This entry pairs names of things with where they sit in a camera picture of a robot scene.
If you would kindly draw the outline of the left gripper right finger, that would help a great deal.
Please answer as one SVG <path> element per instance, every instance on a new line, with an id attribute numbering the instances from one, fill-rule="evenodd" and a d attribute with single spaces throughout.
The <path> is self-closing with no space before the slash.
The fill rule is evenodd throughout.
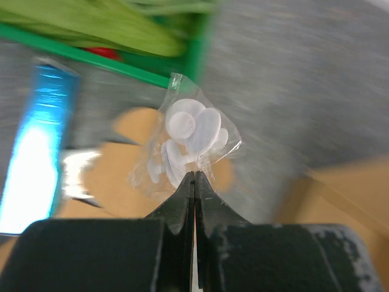
<path id="1" fill-rule="evenodd" d="M 293 183 L 271 224 L 252 224 L 238 215 L 204 173 L 195 174 L 194 185 L 203 291 L 384 290 L 366 245 L 350 227 L 296 221 L 310 178 Z"/>

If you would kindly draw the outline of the clear plastic bag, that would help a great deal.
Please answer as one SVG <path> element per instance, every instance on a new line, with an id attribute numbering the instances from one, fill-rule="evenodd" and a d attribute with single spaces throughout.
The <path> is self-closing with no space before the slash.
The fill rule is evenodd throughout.
<path id="1" fill-rule="evenodd" d="M 215 192 L 235 179 L 231 158 L 241 153 L 237 126 L 182 74 L 172 74 L 150 137 L 129 172 L 140 193 L 165 200 L 189 172 L 203 172 Z"/>

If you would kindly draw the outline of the large cardboard box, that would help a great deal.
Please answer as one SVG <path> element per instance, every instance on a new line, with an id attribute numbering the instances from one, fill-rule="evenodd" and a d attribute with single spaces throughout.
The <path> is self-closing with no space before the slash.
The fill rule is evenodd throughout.
<path id="1" fill-rule="evenodd" d="M 291 184 L 275 221 L 344 224 L 388 268 L 388 156 L 308 171 Z"/>

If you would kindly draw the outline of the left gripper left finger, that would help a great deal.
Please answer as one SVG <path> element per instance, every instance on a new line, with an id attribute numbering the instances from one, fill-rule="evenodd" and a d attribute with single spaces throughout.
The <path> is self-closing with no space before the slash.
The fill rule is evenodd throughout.
<path id="1" fill-rule="evenodd" d="M 195 175 L 141 219 L 49 219 L 17 239 L 2 291 L 191 291 Z"/>

